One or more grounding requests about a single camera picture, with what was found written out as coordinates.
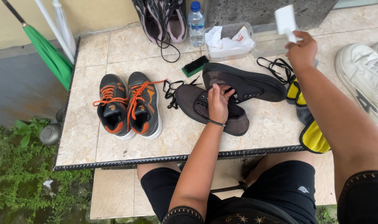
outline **blue bottle cap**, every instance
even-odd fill
[[[197,12],[200,10],[200,3],[198,1],[194,1],[190,4],[190,10],[193,12]]]

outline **beaded bracelet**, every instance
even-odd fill
[[[210,119],[207,119],[207,121],[208,121],[208,122],[211,122],[211,123],[213,123],[213,124],[217,124],[217,125],[220,125],[220,126],[222,126],[222,127],[225,127],[225,126],[226,126],[225,124],[222,124],[222,123],[218,123],[218,122],[216,122],[216,121],[213,121],[213,120],[210,120]]]

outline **water bottle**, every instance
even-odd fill
[[[203,31],[205,16],[200,9],[200,3],[194,1],[190,4],[190,13],[188,15],[190,43],[195,47],[200,47],[204,43]]]

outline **green umbrella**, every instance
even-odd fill
[[[28,38],[48,68],[55,74],[66,90],[69,90],[73,70],[72,64],[41,33],[28,25],[7,0],[2,0],[2,2],[16,16],[19,22],[22,23]]]

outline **yellow wall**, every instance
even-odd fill
[[[120,28],[139,21],[131,0],[59,0],[73,35]],[[56,39],[34,0],[9,0],[26,23]],[[54,18],[52,0],[42,0]],[[29,44],[22,25],[0,0],[0,49]]]

